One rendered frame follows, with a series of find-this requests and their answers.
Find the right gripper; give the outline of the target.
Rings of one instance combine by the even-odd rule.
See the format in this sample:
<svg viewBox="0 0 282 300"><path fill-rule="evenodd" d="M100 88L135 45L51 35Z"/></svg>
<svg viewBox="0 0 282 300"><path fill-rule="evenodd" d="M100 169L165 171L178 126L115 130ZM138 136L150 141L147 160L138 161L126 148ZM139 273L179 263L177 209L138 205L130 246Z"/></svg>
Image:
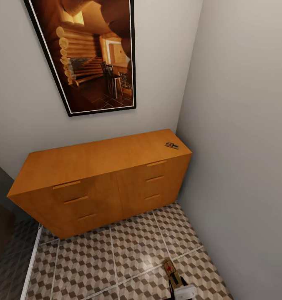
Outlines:
<svg viewBox="0 0 282 300"><path fill-rule="evenodd" d="M182 280L182 283L183 285L182 286L187 286L185 280L183 277L181 277L181 280ZM172 287L172 284L171 284L171 281L169 279L169 285L170 285L170 293L171 293L171 298L169 299L165 299L165 300L174 300L175 299L175 296L174 296L174 290L173 290L173 287Z"/></svg>

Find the mousetrap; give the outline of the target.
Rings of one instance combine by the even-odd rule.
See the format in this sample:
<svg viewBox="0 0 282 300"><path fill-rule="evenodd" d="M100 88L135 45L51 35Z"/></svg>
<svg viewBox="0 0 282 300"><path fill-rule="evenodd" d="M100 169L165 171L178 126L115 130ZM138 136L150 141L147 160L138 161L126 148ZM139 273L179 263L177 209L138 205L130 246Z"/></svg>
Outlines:
<svg viewBox="0 0 282 300"><path fill-rule="evenodd" d="M179 145L170 143L170 142L166 142L165 146L170 147L170 148L175 148L175 149L179 149Z"/></svg>
<svg viewBox="0 0 282 300"><path fill-rule="evenodd" d="M170 257L166 258L161 262L168 279L170 279L173 290L183 285L181 277L177 273L175 266L173 265Z"/></svg>

